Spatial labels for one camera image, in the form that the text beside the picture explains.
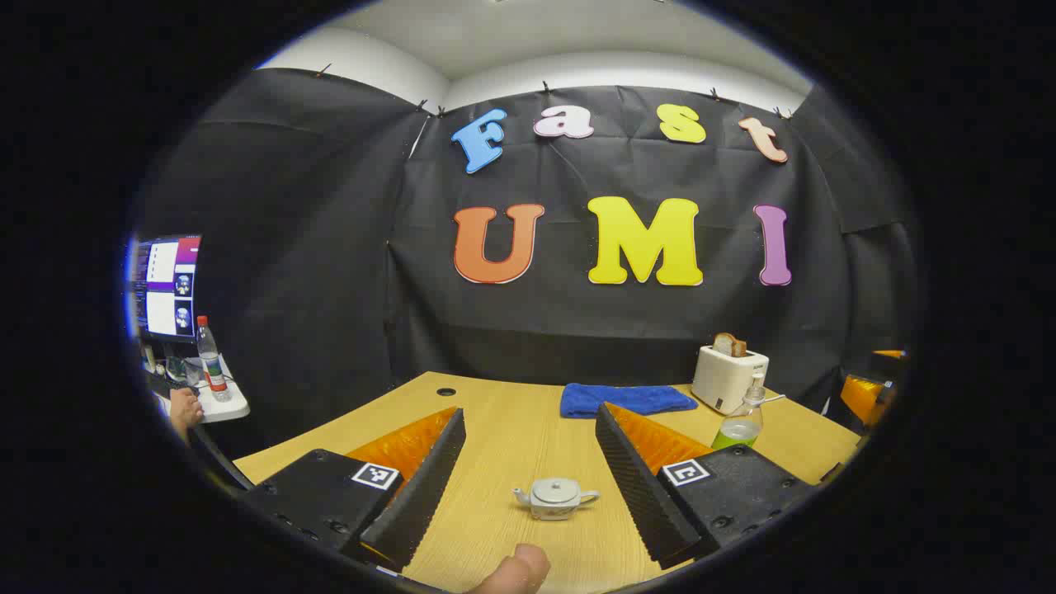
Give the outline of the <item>white teacup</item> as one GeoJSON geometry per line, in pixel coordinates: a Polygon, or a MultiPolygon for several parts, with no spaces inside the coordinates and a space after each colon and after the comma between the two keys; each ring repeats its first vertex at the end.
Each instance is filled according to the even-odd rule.
{"type": "Polygon", "coordinates": [[[540,521],[568,520],[571,516],[573,516],[576,511],[580,511],[581,507],[587,507],[587,505],[592,505],[601,497],[599,490],[584,490],[581,488],[580,483],[578,483],[581,488],[581,497],[580,503],[577,505],[568,505],[568,507],[557,507],[557,505],[535,505],[533,504],[531,496],[532,485],[528,489],[513,488],[512,495],[514,500],[516,500],[520,505],[528,508],[533,519],[540,521]]]}

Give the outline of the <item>white toaster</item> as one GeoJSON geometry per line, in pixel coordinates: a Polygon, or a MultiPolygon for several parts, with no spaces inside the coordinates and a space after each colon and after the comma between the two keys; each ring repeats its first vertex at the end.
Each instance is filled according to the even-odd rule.
{"type": "Polygon", "coordinates": [[[732,357],[716,352],[712,346],[702,346],[691,380],[691,394],[720,415],[734,413],[742,405],[753,376],[766,377],[769,361],[769,357],[757,352],[747,351],[746,356],[732,357]]]}

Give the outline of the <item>green label water bottle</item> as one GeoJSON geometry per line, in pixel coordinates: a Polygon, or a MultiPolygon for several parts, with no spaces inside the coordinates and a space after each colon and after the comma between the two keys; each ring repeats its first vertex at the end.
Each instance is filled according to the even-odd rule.
{"type": "Polygon", "coordinates": [[[723,449],[737,445],[752,447],[763,428],[761,406],[765,398],[763,374],[754,373],[742,403],[721,422],[710,448],[723,449]]]}

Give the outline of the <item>blue towel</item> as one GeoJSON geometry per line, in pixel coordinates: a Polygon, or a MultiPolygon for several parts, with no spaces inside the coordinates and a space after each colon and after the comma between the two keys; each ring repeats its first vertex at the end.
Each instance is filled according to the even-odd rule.
{"type": "Polygon", "coordinates": [[[559,400],[561,417],[595,417],[603,403],[641,415],[689,411],[698,403],[671,386],[596,386],[596,384],[566,384],[559,400]]]}

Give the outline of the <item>red cap water bottle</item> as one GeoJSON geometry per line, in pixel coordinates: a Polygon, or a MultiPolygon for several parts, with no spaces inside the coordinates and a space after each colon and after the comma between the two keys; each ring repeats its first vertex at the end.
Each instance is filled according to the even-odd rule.
{"type": "Polygon", "coordinates": [[[208,380],[210,393],[216,402],[229,402],[233,396],[231,396],[225,379],[214,332],[210,330],[208,318],[205,315],[196,317],[196,345],[201,369],[208,380]]]}

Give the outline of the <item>computer monitor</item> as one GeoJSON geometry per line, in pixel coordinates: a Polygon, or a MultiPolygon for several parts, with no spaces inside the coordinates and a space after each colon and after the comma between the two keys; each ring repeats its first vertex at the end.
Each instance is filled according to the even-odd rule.
{"type": "Polygon", "coordinates": [[[130,244],[130,318],[136,332],[158,341],[197,339],[196,276],[200,234],[164,234],[130,244]]]}

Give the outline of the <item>white teacup lid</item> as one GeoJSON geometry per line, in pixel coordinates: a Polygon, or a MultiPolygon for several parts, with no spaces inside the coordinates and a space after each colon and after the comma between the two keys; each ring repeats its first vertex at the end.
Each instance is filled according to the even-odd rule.
{"type": "Polygon", "coordinates": [[[533,483],[531,496],[535,505],[568,507],[580,503],[581,488],[570,478],[543,478],[533,483]]]}

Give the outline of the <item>white side table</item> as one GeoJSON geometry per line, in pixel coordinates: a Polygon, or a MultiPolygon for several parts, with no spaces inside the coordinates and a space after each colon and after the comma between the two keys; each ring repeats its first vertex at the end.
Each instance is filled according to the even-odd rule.
{"type": "Polygon", "coordinates": [[[237,380],[234,380],[233,373],[228,368],[223,354],[219,355],[219,364],[224,373],[224,380],[227,384],[228,398],[226,401],[216,400],[214,392],[209,387],[209,380],[206,379],[201,369],[197,369],[199,380],[195,384],[173,380],[168,375],[159,375],[158,373],[146,370],[144,370],[144,379],[147,380],[148,391],[158,400],[163,414],[165,415],[169,415],[171,412],[170,390],[186,387],[195,392],[201,403],[201,408],[204,411],[202,422],[226,422],[238,420],[238,417],[246,417],[250,413],[249,402],[245,398],[237,380]]]}

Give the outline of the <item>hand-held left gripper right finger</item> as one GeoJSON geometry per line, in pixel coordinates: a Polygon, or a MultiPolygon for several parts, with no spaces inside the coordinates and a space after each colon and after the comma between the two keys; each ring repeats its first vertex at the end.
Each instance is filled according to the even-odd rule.
{"type": "Polygon", "coordinates": [[[653,561],[697,560],[795,511],[815,486],[747,445],[710,449],[610,402],[595,433],[653,561]]]}

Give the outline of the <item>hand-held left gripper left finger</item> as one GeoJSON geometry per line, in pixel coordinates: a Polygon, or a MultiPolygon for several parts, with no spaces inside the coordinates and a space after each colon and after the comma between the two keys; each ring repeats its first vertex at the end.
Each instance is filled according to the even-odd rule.
{"type": "Polygon", "coordinates": [[[401,572],[422,543],[464,443],[464,411],[447,408],[347,454],[313,449],[242,501],[310,544],[401,572]]]}

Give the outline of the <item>black backdrop cloth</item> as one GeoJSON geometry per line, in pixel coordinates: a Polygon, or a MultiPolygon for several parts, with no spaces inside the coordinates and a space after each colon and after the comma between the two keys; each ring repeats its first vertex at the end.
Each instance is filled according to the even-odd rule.
{"type": "Polygon", "coordinates": [[[199,234],[195,302],[241,380],[241,458],[427,371],[691,380],[729,332],[814,410],[912,341],[914,222],[821,89],[782,120],[655,87],[430,117],[366,83],[250,73],[193,125],[142,236],[199,234]]]}

